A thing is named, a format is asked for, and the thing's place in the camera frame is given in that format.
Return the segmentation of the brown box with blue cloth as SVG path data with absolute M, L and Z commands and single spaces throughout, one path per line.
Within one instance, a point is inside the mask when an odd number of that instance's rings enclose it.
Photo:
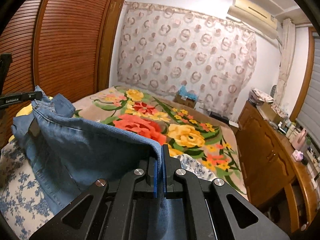
M 198 100 L 198 95 L 193 90 L 187 91 L 185 86 L 182 86 L 175 94 L 174 102 L 189 108 L 195 108 Z

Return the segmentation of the cardboard box on cabinet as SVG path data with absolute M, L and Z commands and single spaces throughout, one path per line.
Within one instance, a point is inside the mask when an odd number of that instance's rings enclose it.
M 271 121 L 275 124 L 283 122 L 287 118 L 287 114 L 272 103 L 265 102 L 261 106 L 257 106 L 257 110 L 264 120 Z

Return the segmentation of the stack of papers on cabinet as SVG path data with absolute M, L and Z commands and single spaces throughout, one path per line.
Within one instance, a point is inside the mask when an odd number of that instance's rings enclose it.
M 272 96 L 266 94 L 265 92 L 257 89 L 257 88 L 252 88 L 249 91 L 249 97 L 248 100 L 255 104 L 255 105 L 263 105 L 264 103 L 273 103 L 274 98 Z

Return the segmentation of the circle patterned sheer curtain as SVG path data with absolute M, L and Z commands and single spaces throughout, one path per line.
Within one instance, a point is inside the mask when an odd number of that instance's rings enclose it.
M 126 5 L 120 82 L 161 96 L 184 87 L 204 109 L 231 118 L 256 62 L 255 33 L 243 25 L 160 4 Z

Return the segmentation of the yellow Pikachu plush toy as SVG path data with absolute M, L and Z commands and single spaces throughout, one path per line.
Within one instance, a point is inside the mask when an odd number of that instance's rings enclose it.
M 32 105 L 31 105 L 31 103 L 30 103 L 29 105 L 27 105 L 27 106 L 23 107 L 22 109 L 20 109 L 20 110 L 17 112 L 17 114 L 16 114 L 15 117 L 19 117 L 19 116 L 23 116 L 23 115 L 29 115 L 29 114 L 32 112 L 32 109 L 33 109 L 33 108 L 32 108 Z M 12 135 L 12 136 L 9 138 L 8 143 L 10 143 L 14 138 L 15 138 L 14 135 Z

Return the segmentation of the wooden sideboard cabinet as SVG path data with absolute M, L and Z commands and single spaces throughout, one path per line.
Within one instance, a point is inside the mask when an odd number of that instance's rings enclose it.
M 275 221 L 289 235 L 306 230 L 318 212 L 317 194 L 307 167 L 295 161 L 287 137 L 246 102 L 236 132 L 240 165 L 249 201 L 261 212 L 279 209 Z

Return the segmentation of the grey roller window blind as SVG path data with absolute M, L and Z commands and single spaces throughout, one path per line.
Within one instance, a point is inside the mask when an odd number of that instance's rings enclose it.
M 319 37 L 315 38 L 315 50 L 311 80 L 302 109 L 298 115 L 298 123 L 307 129 L 314 141 L 319 144 L 320 136 L 320 68 Z

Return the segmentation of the white wall air conditioner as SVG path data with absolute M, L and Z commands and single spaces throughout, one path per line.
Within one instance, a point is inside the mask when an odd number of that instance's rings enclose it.
M 234 0 L 228 9 L 228 15 L 247 23 L 273 40 L 278 37 L 277 19 L 249 0 Z

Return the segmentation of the blue denim jeans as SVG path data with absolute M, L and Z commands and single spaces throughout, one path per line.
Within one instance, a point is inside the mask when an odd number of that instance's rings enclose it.
M 58 213 L 89 185 L 113 181 L 135 169 L 144 157 L 157 161 L 157 198 L 149 209 L 148 239 L 180 239 L 182 224 L 174 220 L 178 203 L 162 192 L 162 149 L 167 138 L 160 122 L 168 122 L 135 89 L 112 87 L 84 98 L 76 108 L 61 94 L 31 103 L 31 112 L 13 119 L 12 133 L 24 150 L 53 213 Z

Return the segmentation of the blue white floral bedsheet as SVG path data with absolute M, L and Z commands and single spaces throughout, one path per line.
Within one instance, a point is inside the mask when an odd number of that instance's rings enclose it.
M 16 140 L 1 149 L 1 213 L 19 239 L 29 239 L 32 233 L 53 217 L 53 213 L 44 198 L 28 159 Z M 181 162 L 181 167 L 193 172 L 198 178 L 212 181 L 217 176 L 199 161 L 168 145 L 171 157 Z M 185 239 L 184 221 L 178 220 L 183 215 L 180 199 L 166 200 L 171 208 L 168 227 L 160 239 Z

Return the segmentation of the colourful floral blanket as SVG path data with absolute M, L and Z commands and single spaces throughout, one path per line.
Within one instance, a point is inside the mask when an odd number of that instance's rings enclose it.
M 75 116 L 167 145 L 171 157 L 199 178 L 224 179 L 244 198 L 236 138 L 226 124 L 190 107 L 121 86 L 76 101 Z

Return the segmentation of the pink bottle on cabinet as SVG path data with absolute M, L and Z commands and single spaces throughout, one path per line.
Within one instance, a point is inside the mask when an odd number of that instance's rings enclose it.
M 308 132 L 307 132 L 306 128 L 303 128 L 302 131 L 295 137 L 295 139 L 292 142 L 292 147 L 295 150 L 300 151 L 300 149 L 304 145 L 307 134 L 308 134 Z

